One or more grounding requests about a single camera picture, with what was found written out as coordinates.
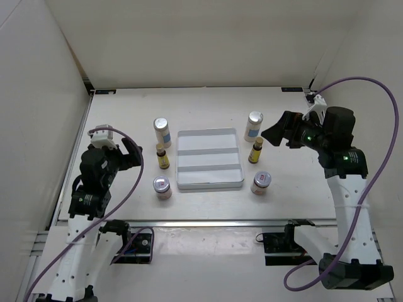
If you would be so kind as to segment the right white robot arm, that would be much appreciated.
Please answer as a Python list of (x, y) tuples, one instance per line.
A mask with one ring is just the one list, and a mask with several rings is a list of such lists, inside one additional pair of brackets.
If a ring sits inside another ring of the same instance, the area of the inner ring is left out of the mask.
[(289, 148), (316, 151), (334, 203), (337, 245), (323, 237), (311, 221), (294, 220), (285, 225), (285, 248), (306, 251), (318, 265), (317, 280), (326, 289), (369, 291), (393, 280), (394, 270), (382, 262), (374, 242), (366, 202), (366, 157), (352, 145), (355, 121), (352, 110), (337, 106), (327, 108), (323, 120), (285, 111), (261, 135), (276, 147), (286, 140)]

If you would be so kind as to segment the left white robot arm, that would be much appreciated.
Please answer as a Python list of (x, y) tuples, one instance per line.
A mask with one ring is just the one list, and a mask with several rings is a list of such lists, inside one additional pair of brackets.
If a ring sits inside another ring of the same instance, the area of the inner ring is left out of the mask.
[(110, 138), (91, 138), (81, 155), (80, 173), (72, 185), (66, 246), (51, 263), (57, 272), (50, 289), (39, 301), (97, 301), (94, 287), (100, 272), (117, 252), (131, 247), (128, 223), (107, 222), (110, 187), (120, 171), (143, 168), (142, 148), (124, 137), (123, 154)]

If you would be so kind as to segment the small yellow bottle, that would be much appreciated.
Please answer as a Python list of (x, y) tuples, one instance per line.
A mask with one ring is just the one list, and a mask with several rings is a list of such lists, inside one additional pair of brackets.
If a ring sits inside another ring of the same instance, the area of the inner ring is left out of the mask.
[(262, 147), (263, 147), (263, 138), (257, 137), (257, 139), (255, 140), (253, 147), (249, 153), (248, 161), (250, 163), (256, 164), (259, 161)]
[(156, 145), (156, 154), (157, 154), (159, 167), (161, 169), (168, 169), (170, 166), (170, 163), (169, 163), (169, 159), (167, 157), (166, 150), (165, 150), (163, 144), (158, 143)]

